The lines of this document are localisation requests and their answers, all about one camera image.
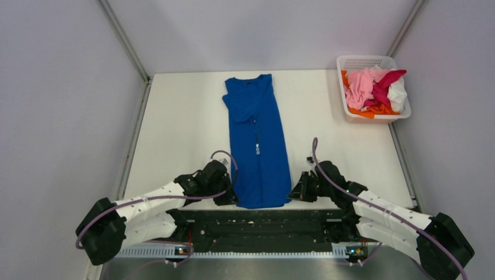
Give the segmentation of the blue printed t-shirt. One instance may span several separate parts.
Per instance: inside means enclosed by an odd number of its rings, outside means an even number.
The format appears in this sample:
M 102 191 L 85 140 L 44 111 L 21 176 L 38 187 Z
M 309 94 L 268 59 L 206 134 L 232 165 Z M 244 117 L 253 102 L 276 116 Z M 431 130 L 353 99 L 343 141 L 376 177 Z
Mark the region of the blue printed t-shirt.
M 238 206 L 276 208 L 289 202 L 290 166 L 273 77 L 229 78 L 222 100 L 228 110 L 231 155 L 238 172 Z

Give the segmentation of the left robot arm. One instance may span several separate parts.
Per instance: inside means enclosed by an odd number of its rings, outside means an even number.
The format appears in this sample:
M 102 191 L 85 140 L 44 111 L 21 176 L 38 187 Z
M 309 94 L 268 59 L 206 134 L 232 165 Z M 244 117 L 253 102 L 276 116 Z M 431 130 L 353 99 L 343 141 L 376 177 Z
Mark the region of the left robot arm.
M 226 163 L 212 159 L 203 169 L 179 175 L 143 195 L 118 201 L 99 199 L 76 228 L 75 247 L 93 265 L 101 265 L 139 243 L 168 237 L 180 241 L 187 225 L 171 211 L 208 199 L 218 205 L 233 204 L 234 196 Z

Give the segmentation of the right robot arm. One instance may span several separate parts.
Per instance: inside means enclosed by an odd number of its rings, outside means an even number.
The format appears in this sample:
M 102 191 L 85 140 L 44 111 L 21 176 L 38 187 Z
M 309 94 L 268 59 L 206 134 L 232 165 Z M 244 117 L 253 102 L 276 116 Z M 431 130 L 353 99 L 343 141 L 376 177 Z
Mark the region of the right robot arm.
M 302 172 L 287 197 L 305 202 L 330 198 L 344 213 L 331 242 L 375 240 L 411 258 L 432 279 L 466 277 L 463 269 L 475 255 L 450 216 L 431 216 L 389 202 L 346 180 L 328 160 Z

